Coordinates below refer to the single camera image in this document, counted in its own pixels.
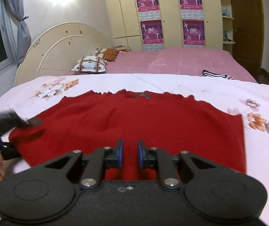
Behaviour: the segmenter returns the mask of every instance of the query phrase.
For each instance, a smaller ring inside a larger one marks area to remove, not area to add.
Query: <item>black and white striped sock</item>
[[[203,70],[203,76],[210,76],[210,77],[221,77],[221,78],[225,78],[225,79],[230,79],[233,80],[234,78],[228,75],[221,75],[221,74],[215,74],[212,72],[209,72],[207,70]]]

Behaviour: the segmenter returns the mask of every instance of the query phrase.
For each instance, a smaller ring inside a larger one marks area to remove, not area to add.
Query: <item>white bed sheet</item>
[[[78,85],[74,84],[72,88],[64,91],[72,81]],[[58,88],[62,90],[62,94],[59,91],[59,95],[42,98],[47,96],[47,93],[52,95]],[[14,109],[21,117],[32,118],[57,104],[64,96],[74,97],[90,90],[116,93],[121,89],[134,92],[170,92],[184,97],[194,95],[196,100],[204,100],[223,112],[241,113],[244,122],[247,174],[261,181],[268,190],[268,202],[261,219],[269,225],[269,85],[214,77],[162,74],[104,74],[61,78],[44,76],[7,92],[0,98],[0,111]],[[3,140],[7,141],[8,135],[5,135]],[[18,173],[28,168],[29,165],[21,160],[8,170]]]

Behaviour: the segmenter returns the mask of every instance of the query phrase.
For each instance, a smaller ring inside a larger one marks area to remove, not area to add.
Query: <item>bed sheet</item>
[[[0,111],[14,109],[23,118],[32,118],[57,104],[64,96],[74,97],[90,90],[119,90],[193,95],[231,115],[241,114],[244,123],[247,174],[268,190],[268,202],[261,219],[269,225],[269,85],[170,74],[102,74],[39,77],[7,92],[0,98]],[[8,141],[8,134],[3,137]],[[29,168],[21,160],[11,164],[13,173]]]
[[[229,52],[204,48],[168,48],[158,52],[128,52],[106,66],[107,73],[150,73],[203,76],[203,70],[256,82]]]

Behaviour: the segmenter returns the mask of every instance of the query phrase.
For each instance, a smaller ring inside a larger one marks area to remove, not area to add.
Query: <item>window frame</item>
[[[7,59],[0,62],[0,75],[2,75],[5,68],[17,64],[17,46],[13,34],[12,19],[4,0],[0,0],[0,30],[7,54]]]

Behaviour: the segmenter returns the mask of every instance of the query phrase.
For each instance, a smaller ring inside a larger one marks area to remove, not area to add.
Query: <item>shelf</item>
[[[228,17],[228,16],[222,16],[223,18],[227,18],[227,19],[234,19],[233,17]]]
[[[223,44],[235,44],[236,42],[234,41],[224,41]]]

